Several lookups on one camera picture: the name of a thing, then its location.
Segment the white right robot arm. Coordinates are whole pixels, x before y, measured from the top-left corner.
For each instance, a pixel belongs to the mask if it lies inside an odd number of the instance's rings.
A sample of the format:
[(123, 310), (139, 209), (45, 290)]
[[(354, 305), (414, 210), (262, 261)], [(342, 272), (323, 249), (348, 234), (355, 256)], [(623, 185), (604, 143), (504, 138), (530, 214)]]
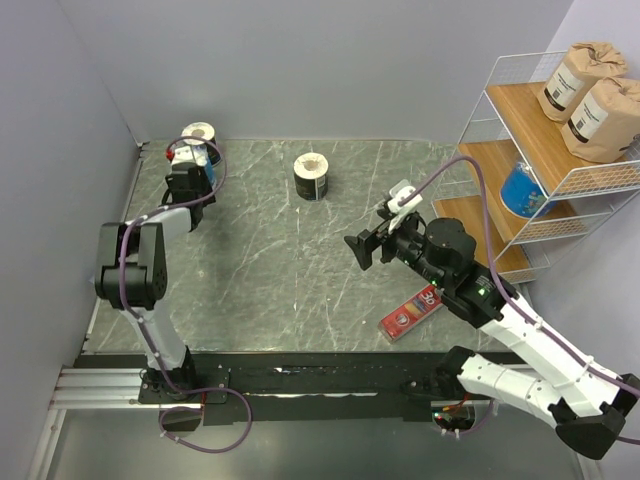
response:
[(617, 442), (639, 399), (639, 379), (618, 375), (569, 345), (508, 282), (475, 259), (476, 241), (453, 218), (425, 222), (412, 213), (385, 219), (375, 230), (347, 236), (361, 269), (400, 260), (440, 292), (459, 319), (498, 340), (534, 370), (533, 375), (453, 347), (424, 382), (443, 398), (482, 395), (550, 425), (574, 452), (600, 460)]

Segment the blue roll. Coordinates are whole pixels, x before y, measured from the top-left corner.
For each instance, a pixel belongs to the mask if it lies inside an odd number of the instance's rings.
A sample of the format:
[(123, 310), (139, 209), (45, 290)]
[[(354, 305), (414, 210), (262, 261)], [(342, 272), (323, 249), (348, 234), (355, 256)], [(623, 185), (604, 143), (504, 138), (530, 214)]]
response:
[(195, 155), (196, 164), (204, 169), (204, 172), (211, 185), (216, 183), (216, 174), (209, 158), (208, 150), (205, 146), (194, 146), (192, 148)]
[(506, 177), (500, 198), (507, 210), (525, 219), (545, 216), (556, 206), (556, 201), (548, 199), (521, 156), (517, 157)]

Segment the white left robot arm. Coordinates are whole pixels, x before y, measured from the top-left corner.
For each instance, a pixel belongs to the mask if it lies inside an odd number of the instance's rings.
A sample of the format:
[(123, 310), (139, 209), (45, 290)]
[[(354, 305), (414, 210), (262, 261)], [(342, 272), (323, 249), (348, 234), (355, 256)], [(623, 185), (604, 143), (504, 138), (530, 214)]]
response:
[(196, 394), (198, 377), (164, 300), (169, 285), (166, 247), (197, 228), (215, 196), (205, 168), (194, 162), (172, 165), (165, 182), (167, 190), (156, 211), (100, 227), (94, 288), (100, 299), (125, 315), (144, 343), (143, 384), (185, 402)]

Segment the brown paper roll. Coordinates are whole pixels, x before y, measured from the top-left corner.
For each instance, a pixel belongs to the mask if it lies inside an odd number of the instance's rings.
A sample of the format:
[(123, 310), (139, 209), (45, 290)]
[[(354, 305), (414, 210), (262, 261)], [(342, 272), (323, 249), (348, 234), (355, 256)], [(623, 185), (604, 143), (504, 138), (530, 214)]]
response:
[(623, 54), (609, 42), (572, 44), (537, 95), (545, 116), (565, 123), (583, 97), (601, 79), (629, 70)]
[(572, 155), (599, 164), (617, 161), (639, 135), (639, 81), (597, 81), (560, 132)]

